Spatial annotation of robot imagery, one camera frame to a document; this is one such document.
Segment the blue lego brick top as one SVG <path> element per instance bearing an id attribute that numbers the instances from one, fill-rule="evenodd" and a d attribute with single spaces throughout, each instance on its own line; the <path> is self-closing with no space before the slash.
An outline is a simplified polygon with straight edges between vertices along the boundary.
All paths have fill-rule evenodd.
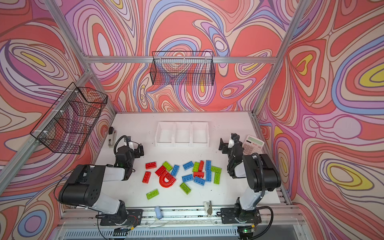
<path id="1" fill-rule="evenodd" d="M 211 171 L 212 162 L 210 160 L 206 160 L 206 172 Z"/>

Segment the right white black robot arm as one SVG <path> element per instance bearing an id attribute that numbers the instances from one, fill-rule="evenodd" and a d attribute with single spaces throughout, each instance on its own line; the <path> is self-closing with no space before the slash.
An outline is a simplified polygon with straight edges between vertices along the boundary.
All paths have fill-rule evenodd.
<path id="1" fill-rule="evenodd" d="M 231 134 L 227 143 L 220 139 L 219 151 L 228 156 L 227 173 L 233 179 L 246 179 L 249 186 L 234 207 L 218 212 L 223 224 L 260 224 L 262 208 L 258 204 L 281 186 L 275 164 L 268 154 L 262 153 L 264 144 L 251 135 L 242 142 L 236 133 Z"/>

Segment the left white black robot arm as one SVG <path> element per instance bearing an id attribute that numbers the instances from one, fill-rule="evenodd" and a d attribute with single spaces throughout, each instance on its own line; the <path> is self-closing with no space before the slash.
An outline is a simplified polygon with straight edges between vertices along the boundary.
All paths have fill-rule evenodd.
<path id="1" fill-rule="evenodd" d="M 121 136 L 113 147 L 113 165 L 78 165 L 60 190 L 57 201 L 63 205 L 89 208 L 98 212 L 97 218 L 107 225 L 121 226 L 128 222 L 125 202 L 104 194 L 105 182 L 127 181 L 134 169 L 135 159 L 144 156 L 142 144 L 130 136 Z"/>

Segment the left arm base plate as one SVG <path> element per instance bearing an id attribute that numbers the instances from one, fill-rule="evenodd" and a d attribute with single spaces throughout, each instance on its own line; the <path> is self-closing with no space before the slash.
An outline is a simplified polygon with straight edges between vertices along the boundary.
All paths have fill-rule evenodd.
<path id="1" fill-rule="evenodd" d="M 101 226 L 137 226 L 141 224 L 143 217 L 143 209 L 128 209 L 125 214 L 97 215 L 97 219 L 101 221 Z"/>

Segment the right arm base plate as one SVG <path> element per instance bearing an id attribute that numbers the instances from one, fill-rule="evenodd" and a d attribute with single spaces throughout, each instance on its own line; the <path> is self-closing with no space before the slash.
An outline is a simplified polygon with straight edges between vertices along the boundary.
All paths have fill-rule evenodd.
<path id="1" fill-rule="evenodd" d="M 257 210 L 244 211 L 235 208 L 221 208 L 216 213 L 221 218 L 223 224 L 254 224 L 262 222 L 260 212 Z"/>

